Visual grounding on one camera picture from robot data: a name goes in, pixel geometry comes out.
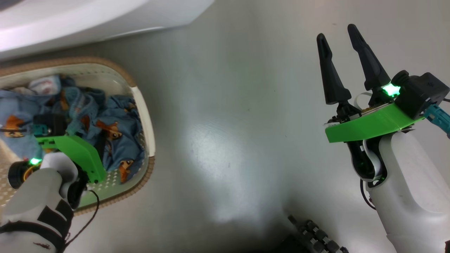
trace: green bracket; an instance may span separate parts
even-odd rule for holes
[[[389,104],[357,119],[330,126],[325,133],[330,143],[366,140],[401,130],[422,119],[413,120],[395,104]]]
[[[59,149],[87,173],[89,182],[100,183],[106,177],[97,150],[78,136],[37,137],[43,149]]]

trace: laundry basket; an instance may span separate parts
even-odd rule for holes
[[[11,68],[0,69],[0,89],[26,86],[30,81],[54,74],[72,77],[77,86],[102,89],[106,96],[133,96],[143,131],[140,143],[145,149],[145,158],[139,171],[126,183],[120,184],[118,170],[108,172],[106,179],[98,184],[89,184],[100,197],[100,208],[125,199],[140,190],[149,180],[155,161],[155,138],[149,111],[139,88],[121,67],[109,60],[97,57],[76,57],[55,59]],[[16,192],[8,183],[8,170],[11,163],[20,161],[2,141],[0,141],[0,214],[3,207]],[[80,202],[75,215],[95,210],[97,199],[87,192]]]

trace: green led light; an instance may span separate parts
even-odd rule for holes
[[[386,94],[388,94],[391,97],[394,97],[395,95],[400,95],[400,87],[395,86],[393,84],[388,84],[383,87],[383,90]]]
[[[41,161],[42,161],[42,159],[32,158],[32,159],[30,160],[30,163],[31,163],[32,165],[36,165],[36,164],[40,163]]]

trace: blue clothing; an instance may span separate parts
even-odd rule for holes
[[[145,156],[144,148],[139,143],[142,126],[134,99],[121,95],[106,99],[103,90],[75,87],[69,77],[61,79],[59,85],[60,93],[47,96],[0,90],[0,108],[9,108],[8,111],[0,111],[2,128],[18,122],[20,126],[16,128],[27,129],[23,136],[20,136],[21,132],[17,133],[18,138],[5,134],[0,135],[1,138],[21,158],[42,158],[43,151],[30,134],[33,116],[64,114],[69,135],[78,135],[94,145],[100,135],[106,134],[103,167],[106,171],[119,169],[121,183],[132,178]]]

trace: washing machine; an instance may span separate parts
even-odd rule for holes
[[[0,0],[0,60],[189,24],[214,0]]]

